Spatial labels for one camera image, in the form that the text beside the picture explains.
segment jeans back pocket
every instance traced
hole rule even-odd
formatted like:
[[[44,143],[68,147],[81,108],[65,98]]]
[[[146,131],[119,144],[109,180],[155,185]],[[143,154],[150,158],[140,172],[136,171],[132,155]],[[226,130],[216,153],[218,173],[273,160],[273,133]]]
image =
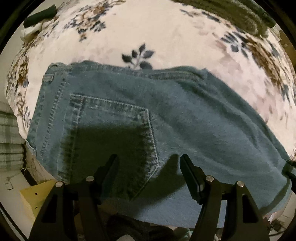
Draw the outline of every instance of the jeans back pocket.
[[[79,182],[111,154],[119,168],[110,196],[134,198],[159,166],[148,109],[80,94],[70,95],[57,160],[58,177]]]

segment denim fabric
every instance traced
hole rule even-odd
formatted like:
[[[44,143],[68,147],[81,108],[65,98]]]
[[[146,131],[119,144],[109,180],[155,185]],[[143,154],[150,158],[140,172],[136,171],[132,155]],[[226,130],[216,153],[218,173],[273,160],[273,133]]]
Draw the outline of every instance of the denim fabric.
[[[27,140],[44,168],[66,183],[94,174],[118,154],[106,202],[141,221],[195,226],[201,206],[179,169],[184,153],[221,182],[242,180],[262,214],[281,208],[290,193],[283,146],[256,111],[206,69],[52,64]],[[223,203],[221,214],[225,209]]]

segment silver screw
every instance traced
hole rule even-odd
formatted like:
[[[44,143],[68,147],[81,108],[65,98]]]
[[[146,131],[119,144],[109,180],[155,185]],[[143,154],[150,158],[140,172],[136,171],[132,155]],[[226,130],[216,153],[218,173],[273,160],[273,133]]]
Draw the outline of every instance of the silver screw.
[[[244,186],[244,183],[242,181],[238,181],[237,182],[238,186],[240,186],[241,188]]]
[[[206,176],[206,180],[208,180],[209,182],[214,181],[214,178],[212,176]]]
[[[57,182],[57,183],[56,183],[56,187],[57,187],[57,188],[59,188],[59,187],[61,187],[61,186],[63,186],[63,182]]]
[[[88,176],[85,180],[87,182],[92,182],[94,180],[94,177],[93,176]]]

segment plaid fabric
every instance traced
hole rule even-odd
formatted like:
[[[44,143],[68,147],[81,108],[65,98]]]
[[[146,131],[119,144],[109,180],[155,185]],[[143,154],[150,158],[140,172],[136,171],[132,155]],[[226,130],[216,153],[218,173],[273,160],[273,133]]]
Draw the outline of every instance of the plaid fabric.
[[[0,102],[0,171],[23,168],[24,139],[8,104]]]

